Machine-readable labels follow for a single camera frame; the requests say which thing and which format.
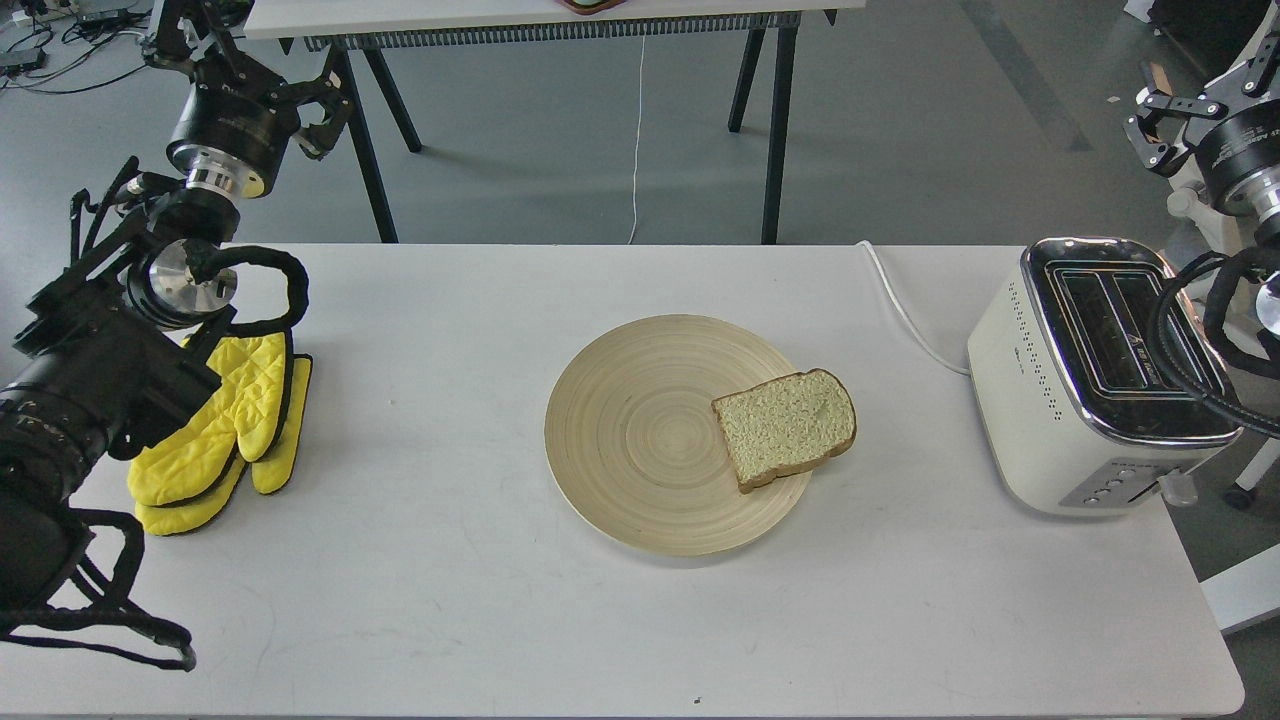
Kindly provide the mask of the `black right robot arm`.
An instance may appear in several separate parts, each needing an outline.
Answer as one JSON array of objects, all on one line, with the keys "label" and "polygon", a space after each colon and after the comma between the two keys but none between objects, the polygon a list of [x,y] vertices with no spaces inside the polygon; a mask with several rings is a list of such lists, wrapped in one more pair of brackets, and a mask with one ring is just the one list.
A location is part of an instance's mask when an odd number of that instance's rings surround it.
[{"label": "black right robot arm", "polygon": [[[1207,83],[1193,96],[1179,96],[1165,69],[1142,64],[1146,82],[1125,135],[1143,168],[1172,181],[1190,169],[1194,200],[1229,219],[1253,223],[1253,243],[1233,254],[1208,251],[1192,260],[1162,291],[1155,313],[1169,314],[1171,296],[1210,278],[1201,325],[1213,351],[1230,366],[1258,378],[1277,379],[1277,60],[1256,55]],[[1228,329],[1233,301],[1254,284],[1260,324],[1258,352],[1240,346]]]}]

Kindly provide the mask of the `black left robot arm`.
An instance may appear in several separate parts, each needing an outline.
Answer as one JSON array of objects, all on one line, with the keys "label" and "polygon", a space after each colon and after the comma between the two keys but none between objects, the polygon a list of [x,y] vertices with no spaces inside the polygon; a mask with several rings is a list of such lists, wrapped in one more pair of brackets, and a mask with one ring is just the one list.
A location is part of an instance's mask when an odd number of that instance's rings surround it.
[{"label": "black left robot arm", "polygon": [[243,199],[273,191],[296,141],[315,160],[355,104],[342,50],[289,82],[236,46],[214,1],[159,1],[143,63],[178,70],[189,96],[166,147],[175,176],[129,158],[101,199],[72,199],[70,259],[29,301],[14,346],[29,363],[3,388],[3,639],[77,650],[72,632],[123,626],[175,651],[111,653],[163,670],[196,665],[191,634],[131,598],[143,529],[70,497],[101,457],[132,460],[177,433],[223,380],[218,343],[288,332],[308,275],[288,252],[234,243]]}]

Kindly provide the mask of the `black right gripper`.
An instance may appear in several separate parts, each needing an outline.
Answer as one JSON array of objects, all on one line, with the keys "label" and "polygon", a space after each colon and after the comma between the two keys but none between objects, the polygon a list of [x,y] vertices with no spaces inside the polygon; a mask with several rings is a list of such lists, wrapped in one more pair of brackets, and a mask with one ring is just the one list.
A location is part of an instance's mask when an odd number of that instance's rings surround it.
[{"label": "black right gripper", "polygon": [[1194,97],[1176,96],[1160,64],[1140,70],[1146,86],[1124,128],[1142,165],[1171,177],[1193,159],[1215,211],[1277,214],[1277,61],[1244,61]]}]

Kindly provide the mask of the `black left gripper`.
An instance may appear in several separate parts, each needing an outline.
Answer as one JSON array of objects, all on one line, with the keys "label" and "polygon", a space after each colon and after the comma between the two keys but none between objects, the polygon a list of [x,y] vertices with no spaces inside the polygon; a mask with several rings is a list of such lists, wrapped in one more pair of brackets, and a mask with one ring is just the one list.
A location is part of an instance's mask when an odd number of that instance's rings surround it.
[{"label": "black left gripper", "polygon": [[[198,160],[216,158],[239,167],[239,195],[269,195],[293,137],[302,152],[323,160],[335,147],[353,104],[339,70],[288,86],[288,108],[271,92],[283,78],[247,58],[237,46],[220,1],[156,1],[142,40],[142,63],[191,79],[189,95],[174,128],[166,156],[189,172]],[[302,118],[302,108],[319,115]]]}]

